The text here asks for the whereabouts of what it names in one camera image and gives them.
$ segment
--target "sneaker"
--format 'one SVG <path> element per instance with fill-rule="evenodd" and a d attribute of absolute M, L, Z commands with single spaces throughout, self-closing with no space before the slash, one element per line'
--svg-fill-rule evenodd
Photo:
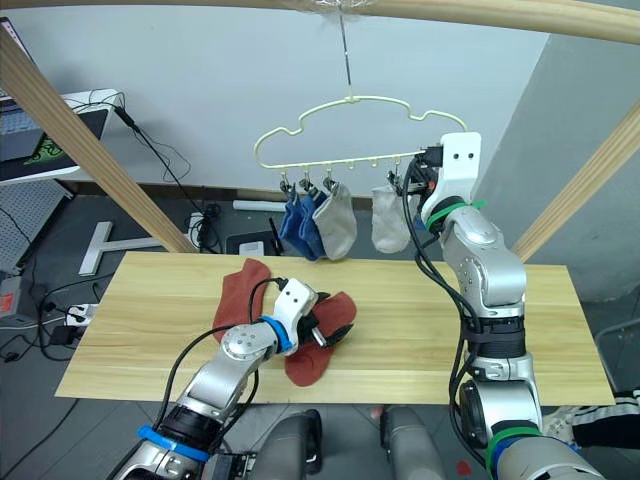
<path fill-rule="evenodd" d="M 555 412 L 542 417 L 542 434 L 557 438 L 571 446 L 576 446 L 573 438 L 572 421 L 580 407 L 560 407 Z"/>

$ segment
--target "green band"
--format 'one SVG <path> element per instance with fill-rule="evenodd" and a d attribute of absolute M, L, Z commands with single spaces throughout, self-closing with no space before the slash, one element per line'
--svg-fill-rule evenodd
<path fill-rule="evenodd" d="M 460 202 L 460 203 L 454 203 L 453 205 L 449 205 L 447 208 L 443 208 L 438 213 L 434 213 L 427 219 L 427 230 L 429 230 L 431 228 L 431 225 L 433 225 L 436 221 L 440 220 L 442 217 L 446 217 L 451 212 L 453 212 L 454 210 L 460 207 L 482 208 L 486 204 L 487 204 L 486 200 L 481 200 L 479 202 L 471 202 L 471 203 Z"/>
<path fill-rule="evenodd" d="M 489 478 L 493 480 L 493 453 L 502 440 L 510 437 L 539 437 L 540 435 L 540 430 L 533 427 L 512 427 L 495 434 L 489 442 L 489 446 L 487 446 L 487 451 L 485 452 L 485 467 L 489 474 Z"/>

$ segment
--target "red sock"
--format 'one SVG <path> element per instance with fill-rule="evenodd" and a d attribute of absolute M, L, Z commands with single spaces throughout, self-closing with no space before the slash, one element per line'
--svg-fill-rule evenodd
<path fill-rule="evenodd" d="M 216 316 L 213 318 L 213 327 L 226 327 L 227 325 L 240 325 L 249 323 L 249 295 L 256 283 L 269 278 L 269 268 L 258 260 L 248 258 L 242 270 L 226 275 L 222 281 L 222 296 L 218 304 Z M 262 298 L 267 284 L 260 285 L 253 297 L 253 319 L 262 315 Z M 215 334 L 218 342 L 226 331 Z"/>
<path fill-rule="evenodd" d="M 318 328 L 325 337 L 331 336 L 338 328 L 353 322 L 356 305 L 349 295 L 340 292 L 313 309 Z M 305 343 L 298 351 L 284 359 L 284 371 L 293 383 L 299 387 L 314 384 L 329 366 L 334 347 L 320 348 L 315 341 Z"/>

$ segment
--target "blue sock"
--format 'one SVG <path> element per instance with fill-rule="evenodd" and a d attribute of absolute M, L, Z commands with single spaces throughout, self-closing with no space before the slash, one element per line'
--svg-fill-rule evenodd
<path fill-rule="evenodd" d="M 316 191 L 315 194 L 309 193 L 306 197 L 300 200 L 302 205 L 302 222 L 300 223 L 300 229 L 298 236 L 302 238 L 314 255 L 318 258 L 326 257 L 324 252 L 324 246 L 322 245 L 322 239 L 320 238 L 320 232 L 316 227 L 316 222 L 313 221 L 313 212 L 316 211 L 322 203 L 327 199 L 327 195 L 322 191 Z"/>
<path fill-rule="evenodd" d="M 307 260 L 317 260 L 318 257 L 309 248 L 307 242 L 300 238 L 298 233 L 300 224 L 302 223 L 303 213 L 298 192 L 296 192 L 295 189 L 291 191 L 289 200 L 284 208 L 285 214 L 282 219 L 282 226 L 280 227 L 280 238 L 289 242 L 293 248 L 304 255 Z"/>

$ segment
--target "sock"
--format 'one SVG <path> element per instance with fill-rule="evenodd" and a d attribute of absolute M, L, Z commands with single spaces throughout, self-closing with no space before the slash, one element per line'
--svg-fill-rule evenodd
<path fill-rule="evenodd" d="M 340 292 L 313 308 L 318 328 L 325 337 L 331 336 L 338 328 L 352 323 L 356 317 L 356 305 L 349 295 Z M 318 381 L 329 366 L 336 346 L 320 348 L 311 341 L 301 345 L 298 351 L 284 359 L 284 371 L 293 383 L 307 387 Z"/>
<path fill-rule="evenodd" d="M 300 198 L 295 189 L 291 190 L 289 200 L 285 205 L 285 214 L 280 227 L 280 238 L 289 242 L 293 248 L 304 255 L 307 260 L 317 260 L 318 257 L 313 253 L 307 242 L 300 238 L 300 224 L 302 223 L 303 212 L 300 206 Z"/>
<path fill-rule="evenodd" d="M 269 278 L 269 268 L 258 260 L 248 258 L 242 270 L 226 275 L 222 280 L 222 296 L 218 304 L 218 310 L 213 318 L 213 327 L 225 327 L 227 325 L 240 325 L 249 323 L 249 296 L 251 290 L 260 280 Z M 267 285 L 260 285 L 253 297 L 253 318 L 262 315 L 262 298 Z M 215 334 L 218 342 L 226 331 Z"/>
<path fill-rule="evenodd" d="M 314 190 L 309 191 L 309 194 L 300 200 L 302 206 L 302 222 L 300 223 L 298 236 L 307 242 L 307 245 L 309 245 L 309 248 L 317 258 L 322 258 L 327 255 L 322 245 L 318 227 L 313 221 L 313 213 L 324 203 L 327 195 L 321 190 L 315 188 Z"/>
<path fill-rule="evenodd" d="M 349 253 L 356 241 L 358 226 L 351 205 L 351 193 L 342 183 L 333 186 L 331 195 L 313 214 L 324 250 L 331 260 Z"/>
<path fill-rule="evenodd" d="M 373 229 L 371 241 L 382 253 L 396 253 L 409 244 L 410 234 L 404 219 L 402 199 L 391 185 L 377 187 L 373 193 Z"/>

